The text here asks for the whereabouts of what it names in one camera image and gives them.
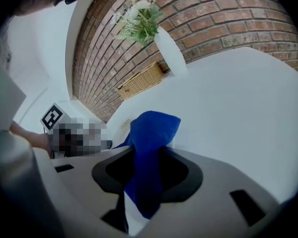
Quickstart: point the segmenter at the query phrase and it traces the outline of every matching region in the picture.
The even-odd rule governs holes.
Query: wicker basket
[[[154,85],[159,84],[162,76],[163,73],[159,65],[154,62],[121,84],[116,89],[116,92],[123,97],[124,100],[126,100],[150,87],[153,87]]]

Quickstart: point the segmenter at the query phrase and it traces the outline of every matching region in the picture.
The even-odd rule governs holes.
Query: potted plant
[[[132,5],[125,15],[114,13],[112,17],[113,24],[123,24],[121,31],[114,38],[129,39],[144,46],[154,41],[173,74],[185,73],[187,67],[180,49],[157,23],[163,14],[154,4],[155,0],[130,1]]]

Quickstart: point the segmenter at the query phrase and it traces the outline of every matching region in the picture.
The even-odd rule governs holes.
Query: white flower
[[[115,24],[118,19],[121,17],[121,13],[120,12],[115,12],[110,20],[110,24],[113,25]]]
[[[127,10],[126,17],[128,19],[134,19],[138,16],[138,13],[139,13],[138,7],[133,5],[133,6],[131,6],[131,8],[129,10]]]
[[[147,0],[140,0],[136,3],[138,9],[148,9],[151,5]]]

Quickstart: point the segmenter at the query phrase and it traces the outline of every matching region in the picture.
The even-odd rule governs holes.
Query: green leaves
[[[120,33],[115,36],[116,39],[129,39],[147,45],[158,33],[157,20],[163,17],[157,6],[150,6],[148,9],[139,9],[139,14],[134,19],[124,18],[125,23]]]

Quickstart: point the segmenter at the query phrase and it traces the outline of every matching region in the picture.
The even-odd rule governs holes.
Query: white wall
[[[43,133],[40,118],[54,102],[70,117],[98,119],[67,91],[65,46],[74,7],[61,3],[9,24],[10,76],[26,94],[14,120],[27,130]]]
[[[66,38],[70,19],[76,2],[66,5],[64,2],[33,14],[37,54],[50,79],[58,90],[70,99],[65,74]]]

